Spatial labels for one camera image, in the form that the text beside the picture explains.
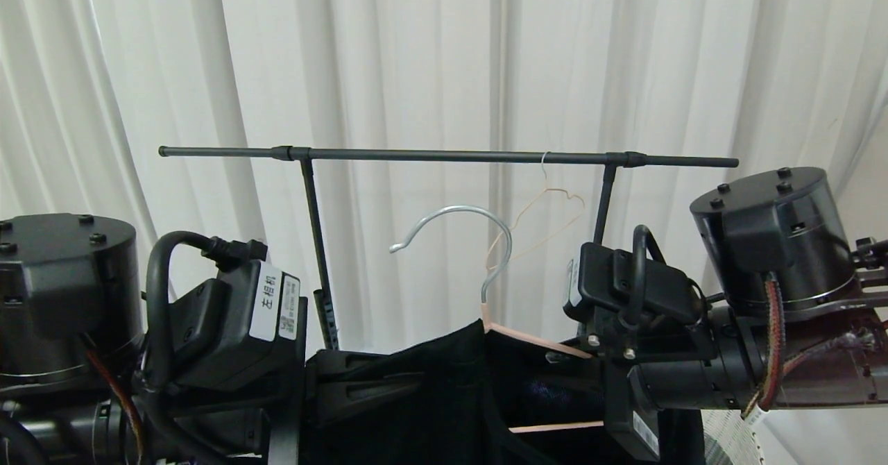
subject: qr code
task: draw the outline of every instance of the qr code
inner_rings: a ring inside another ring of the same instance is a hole
[[[280,317],[280,331],[289,333],[296,331],[296,322],[292,317]]]

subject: hanger hook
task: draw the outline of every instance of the hanger hook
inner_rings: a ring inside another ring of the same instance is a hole
[[[451,205],[445,206],[435,212],[429,213],[425,217],[419,219],[419,222],[416,222],[416,225],[413,226],[412,230],[407,234],[407,237],[404,238],[404,241],[400,243],[393,244],[389,247],[389,253],[395,253],[399,250],[403,250],[408,247],[416,234],[419,233],[419,230],[422,230],[422,226],[428,224],[432,219],[437,219],[441,217],[441,215],[446,215],[451,212],[472,212],[478,213],[479,215],[484,215],[486,218],[491,219],[497,224],[501,230],[502,234],[505,234],[505,252],[502,253],[502,260],[500,260],[497,268],[493,270],[493,272],[488,274],[488,277],[485,279],[484,284],[481,285],[481,303],[488,303],[488,286],[490,283],[497,278],[497,276],[502,272],[502,269],[505,269],[506,264],[509,263],[509,259],[511,259],[511,231],[509,230],[509,226],[502,221],[501,218],[495,216],[492,212],[485,210],[479,206],[474,205]]]

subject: black fabric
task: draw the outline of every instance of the black fabric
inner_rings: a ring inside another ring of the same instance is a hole
[[[634,464],[601,427],[511,433],[509,427],[603,417],[595,363],[550,364],[545,353],[495,332],[485,335],[478,321],[328,377],[323,382],[419,382],[409,395],[324,426],[317,408],[323,401],[308,404],[300,463]],[[700,412],[666,411],[659,420],[660,463],[704,465]]]

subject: cylindrical motor housing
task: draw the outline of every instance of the cylindrical motor housing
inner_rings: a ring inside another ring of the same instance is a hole
[[[777,276],[790,322],[829,313],[862,292],[820,168],[781,168],[722,184],[691,203],[691,213],[739,316],[767,317],[768,272]]]
[[[87,333],[118,373],[142,344],[136,231],[92,215],[0,222],[0,396],[102,387]]]

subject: curtain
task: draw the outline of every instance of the curtain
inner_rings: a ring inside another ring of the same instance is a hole
[[[606,231],[652,228],[706,266],[688,205],[725,179],[812,164],[840,189],[885,104],[888,0],[0,0],[0,215],[93,212],[158,235],[257,238],[319,279],[295,164],[160,158],[169,146],[638,150],[733,155],[736,170],[621,170]],[[564,269],[591,236],[601,167],[546,165],[495,285],[498,322],[552,339]],[[540,165],[317,162],[344,348],[392,351],[476,319],[497,234]],[[579,219],[561,230],[571,219]],[[495,250],[494,263],[501,248]],[[177,253],[174,289],[212,275]],[[311,321],[309,348],[321,345]]]

